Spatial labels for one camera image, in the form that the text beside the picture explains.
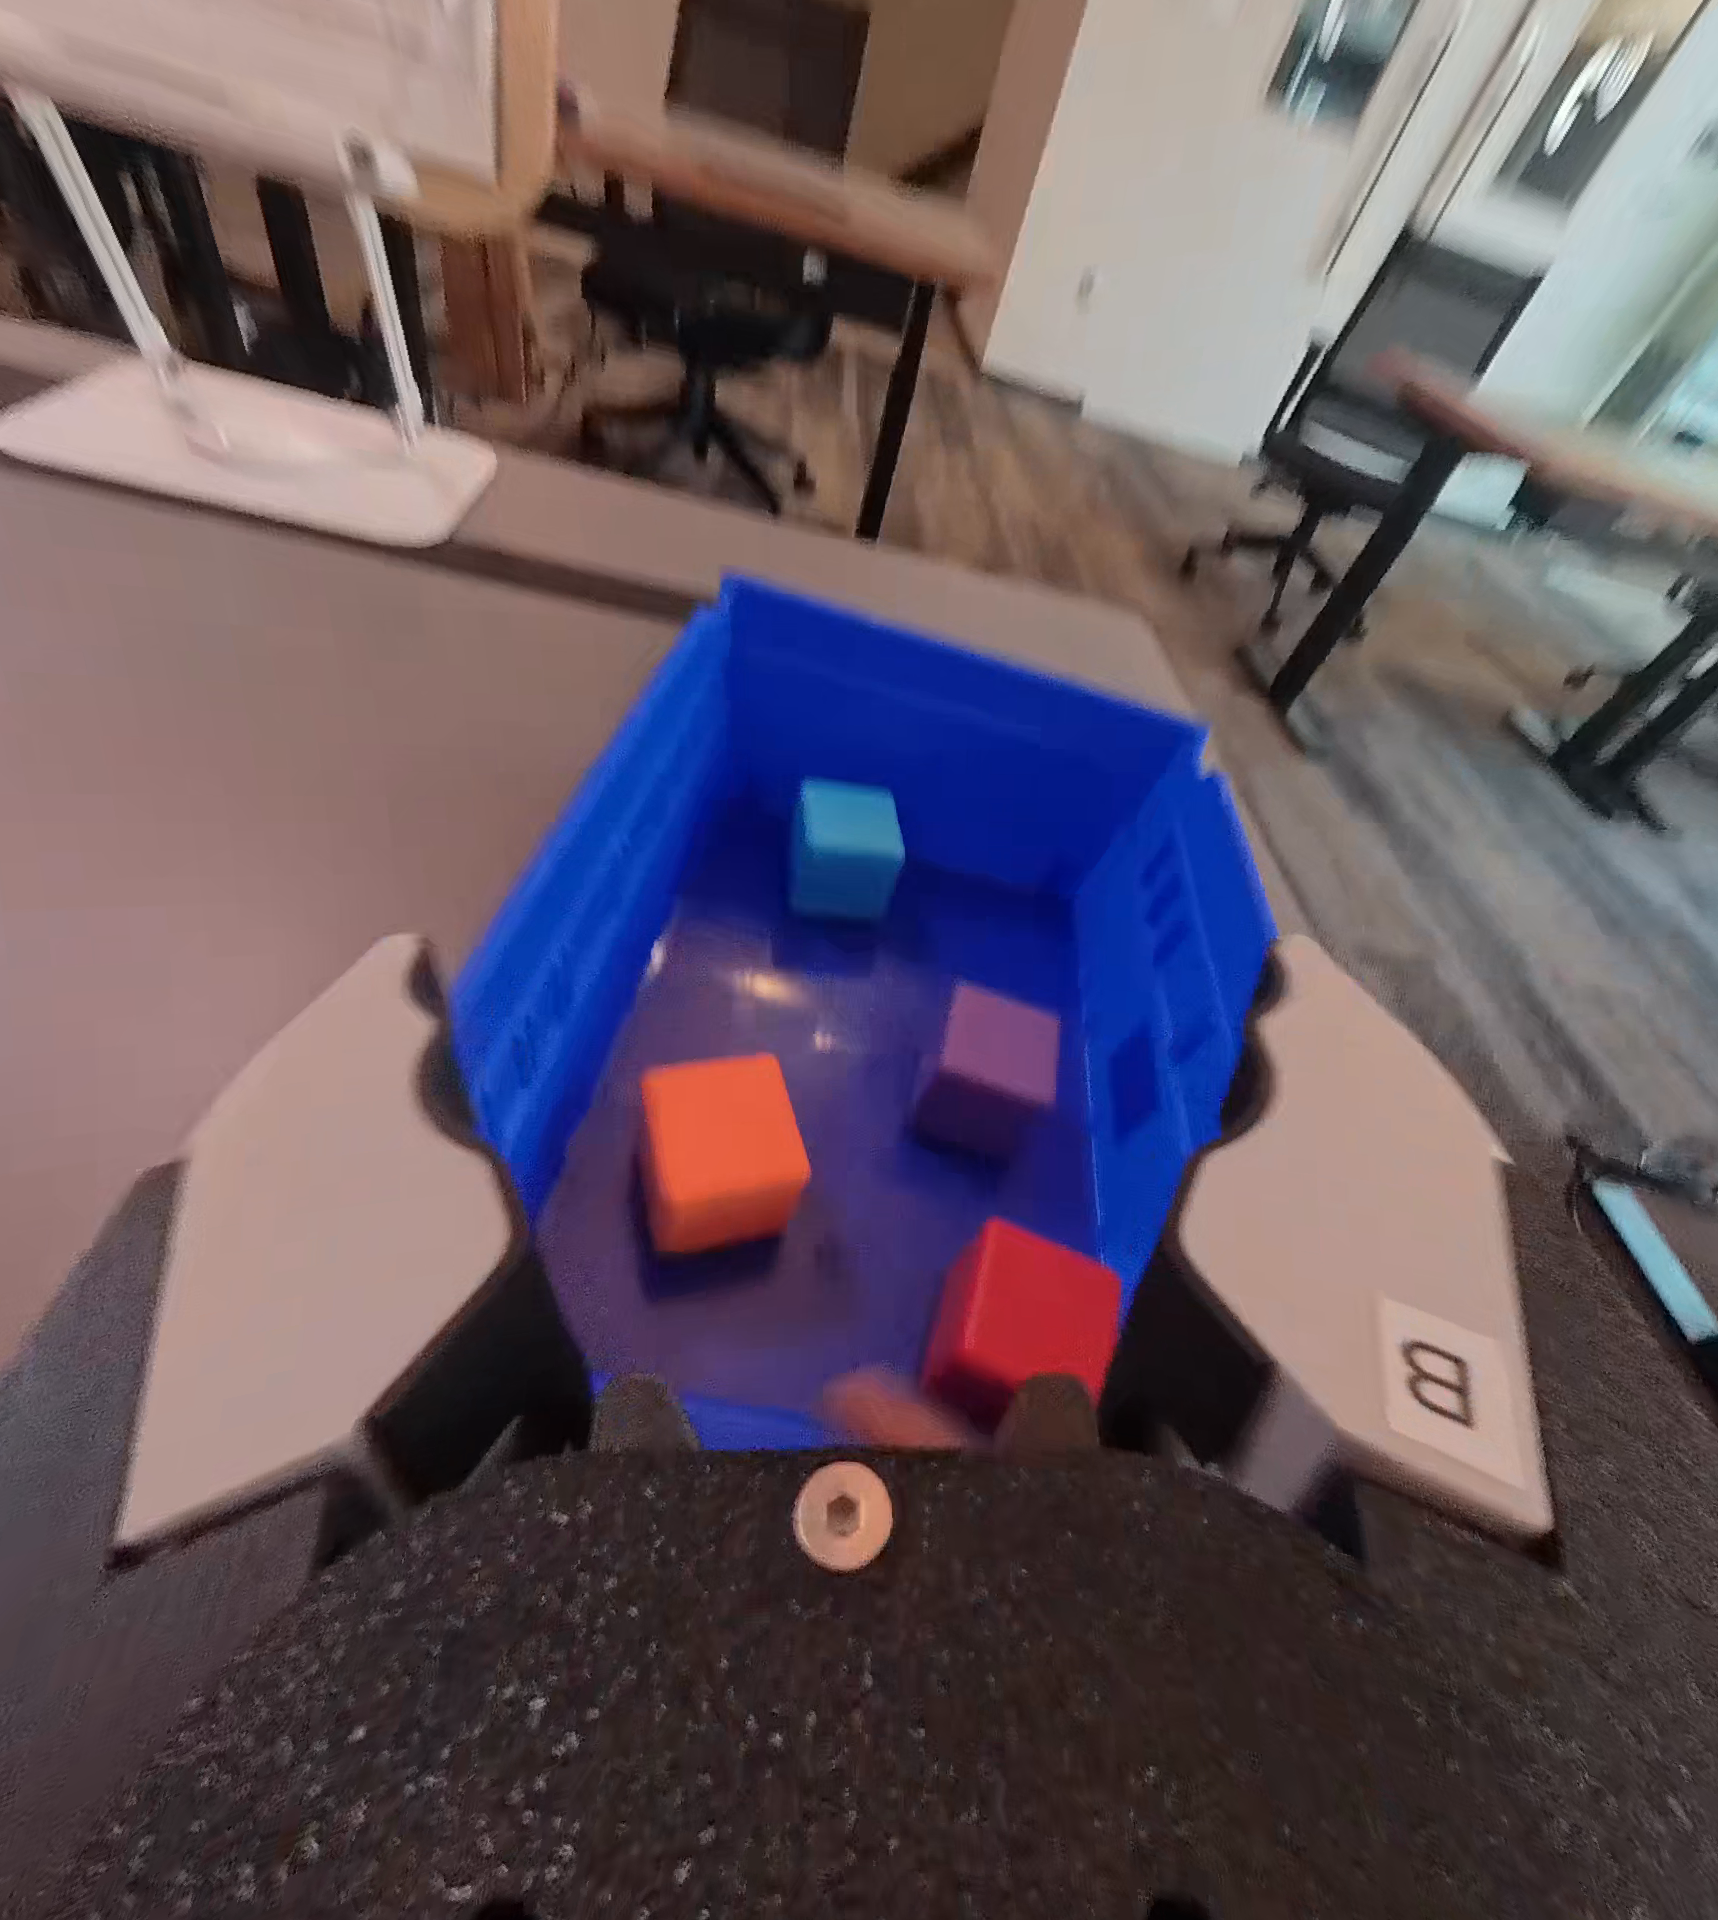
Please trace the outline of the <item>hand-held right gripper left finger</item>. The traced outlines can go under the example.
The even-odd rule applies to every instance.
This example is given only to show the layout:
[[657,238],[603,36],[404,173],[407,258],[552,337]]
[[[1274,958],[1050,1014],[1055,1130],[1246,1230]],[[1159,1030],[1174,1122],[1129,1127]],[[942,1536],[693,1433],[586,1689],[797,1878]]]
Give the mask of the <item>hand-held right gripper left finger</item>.
[[585,1351],[423,937],[367,949],[271,1038],[174,1175],[113,1562],[303,1494],[327,1562],[497,1460],[588,1446]]

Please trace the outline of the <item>orange foam cube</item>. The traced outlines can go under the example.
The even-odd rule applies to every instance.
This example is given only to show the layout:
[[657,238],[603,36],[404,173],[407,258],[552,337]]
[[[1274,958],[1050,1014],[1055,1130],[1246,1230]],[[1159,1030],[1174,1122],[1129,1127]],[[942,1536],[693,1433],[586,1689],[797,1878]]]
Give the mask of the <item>orange foam cube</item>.
[[788,1233],[815,1170],[776,1054],[646,1068],[639,1091],[657,1257],[704,1257]]

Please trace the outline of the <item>red foam cube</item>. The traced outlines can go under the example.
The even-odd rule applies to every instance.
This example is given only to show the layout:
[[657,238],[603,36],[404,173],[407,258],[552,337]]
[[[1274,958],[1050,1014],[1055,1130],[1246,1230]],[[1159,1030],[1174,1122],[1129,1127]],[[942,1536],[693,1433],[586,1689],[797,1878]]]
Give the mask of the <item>red foam cube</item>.
[[1099,1402],[1122,1291],[1111,1267],[992,1217],[945,1272],[919,1385],[979,1429],[994,1429],[1036,1378],[1075,1381]]

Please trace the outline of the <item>black office chair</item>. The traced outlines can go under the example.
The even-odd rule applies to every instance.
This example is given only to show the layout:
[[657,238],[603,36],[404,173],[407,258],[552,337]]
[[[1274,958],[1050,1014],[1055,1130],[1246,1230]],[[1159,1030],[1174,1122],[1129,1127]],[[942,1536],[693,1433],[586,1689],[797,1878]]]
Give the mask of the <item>black office chair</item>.
[[747,485],[770,515],[783,516],[795,494],[818,481],[798,451],[732,416],[720,387],[726,376],[816,364],[830,349],[835,310],[815,287],[776,291],[731,266],[704,266],[680,228],[648,226],[608,238],[585,264],[579,292],[596,326],[617,328],[624,345],[666,350],[680,379],[669,398],[588,398],[577,447],[604,465],[617,426],[659,426],[642,478],[661,478],[675,454],[703,469],[713,454]]
[[1230,524],[1216,544],[1190,544],[1178,564],[1195,581],[1207,558],[1272,558],[1272,594],[1261,629],[1281,629],[1289,589],[1304,574],[1316,594],[1339,584],[1319,550],[1325,524],[1382,516],[1415,469],[1422,435],[1375,372],[1408,352],[1461,379],[1489,372],[1544,284],[1543,273],[1500,266],[1405,233],[1353,317],[1313,343],[1258,445],[1258,494],[1291,492],[1298,516],[1284,533]]

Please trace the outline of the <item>white display stand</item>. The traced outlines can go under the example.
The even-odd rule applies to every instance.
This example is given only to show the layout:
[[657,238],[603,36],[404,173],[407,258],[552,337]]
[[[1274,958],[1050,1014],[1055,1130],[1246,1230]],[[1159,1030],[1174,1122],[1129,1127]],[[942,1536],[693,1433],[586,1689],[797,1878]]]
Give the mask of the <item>white display stand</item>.
[[426,550],[458,530],[497,478],[499,456],[480,438],[436,426],[413,372],[376,204],[381,188],[416,187],[403,153],[352,129],[336,140],[395,383],[384,424],[367,404],[184,358],[120,248],[57,103],[25,86],[10,86],[9,99],[135,346],[135,356],[0,410],[9,460],[376,547]]

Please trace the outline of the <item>blue plastic bin with tag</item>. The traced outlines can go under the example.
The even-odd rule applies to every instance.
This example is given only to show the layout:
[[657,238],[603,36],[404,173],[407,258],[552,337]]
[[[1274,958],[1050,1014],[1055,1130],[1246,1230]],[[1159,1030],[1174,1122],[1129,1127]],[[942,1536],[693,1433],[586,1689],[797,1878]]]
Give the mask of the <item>blue plastic bin with tag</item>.
[[[803,781],[887,789],[887,919],[788,905]],[[731,581],[655,668],[449,990],[473,1114],[595,1387],[641,1374],[703,1449],[824,1449],[827,1381],[913,1374],[945,1270],[1007,1219],[1153,1257],[1222,1110],[1278,926],[1209,730],[934,636]],[[1008,1164],[914,1136],[961,981],[1062,1026]],[[650,1244],[641,1076],[778,1058],[813,1179],[788,1230]]]

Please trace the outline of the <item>purple foam cube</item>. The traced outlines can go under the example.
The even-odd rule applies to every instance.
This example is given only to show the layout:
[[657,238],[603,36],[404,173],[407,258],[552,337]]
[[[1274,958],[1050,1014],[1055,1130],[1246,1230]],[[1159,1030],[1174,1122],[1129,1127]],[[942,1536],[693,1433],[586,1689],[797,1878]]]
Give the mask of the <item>purple foam cube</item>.
[[959,981],[920,1066],[909,1125],[945,1150],[1011,1164],[1060,1099],[1058,1013]]

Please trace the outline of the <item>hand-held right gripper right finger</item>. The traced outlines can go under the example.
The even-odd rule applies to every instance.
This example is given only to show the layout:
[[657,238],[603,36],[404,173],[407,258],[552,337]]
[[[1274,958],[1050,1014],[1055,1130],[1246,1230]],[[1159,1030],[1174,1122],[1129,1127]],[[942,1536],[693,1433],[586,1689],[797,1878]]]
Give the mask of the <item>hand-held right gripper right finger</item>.
[[1553,1548],[1510,1164],[1401,1021],[1313,939],[1278,940],[1224,1130],[1135,1285],[1102,1440],[1180,1450],[1333,1540],[1371,1484]]

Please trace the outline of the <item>teal foam cube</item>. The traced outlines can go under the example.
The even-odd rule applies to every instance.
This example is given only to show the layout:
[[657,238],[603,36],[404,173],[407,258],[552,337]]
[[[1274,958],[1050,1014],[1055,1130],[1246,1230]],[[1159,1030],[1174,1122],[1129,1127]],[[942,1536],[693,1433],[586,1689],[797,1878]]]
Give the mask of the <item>teal foam cube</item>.
[[879,924],[907,865],[887,787],[807,779],[792,817],[788,905],[807,920]]

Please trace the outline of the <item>wooden desk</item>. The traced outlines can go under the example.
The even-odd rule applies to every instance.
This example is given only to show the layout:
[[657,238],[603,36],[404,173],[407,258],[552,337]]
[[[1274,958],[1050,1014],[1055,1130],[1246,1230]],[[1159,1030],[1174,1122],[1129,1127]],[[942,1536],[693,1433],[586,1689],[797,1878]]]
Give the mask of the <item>wooden desk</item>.
[[[1480,396],[1466,379],[1407,349],[1376,355],[1369,372],[1418,429],[1418,456],[1375,535],[1298,640],[1284,649],[1255,639],[1234,652],[1246,683],[1307,754],[1320,753],[1325,738],[1300,720],[1300,701],[1386,584],[1449,481],[1472,458],[1517,465],[1529,483],[1563,505],[1611,512],[1611,535],[1652,550],[1669,577],[1718,604],[1718,481],[1688,458],[1647,451],[1607,431],[1553,426]],[[1531,710],[1517,712],[1510,727],[1588,812],[1667,834],[1640,779],[1717,705],[1718,612],[1701,606],[1669,646],[1621,680],[1574,730],[1557,735]]]
[[884,529],[929,334],[942,300],[988,291],[999,264],[964,202],[680,109],[624,113],[588,96],[560,113],[557,184],[539,223],[599,243],[669,234],[661,212],[699,219],[700,240],[763,287],[823,297],[836,321],[896,328],[853,533]]

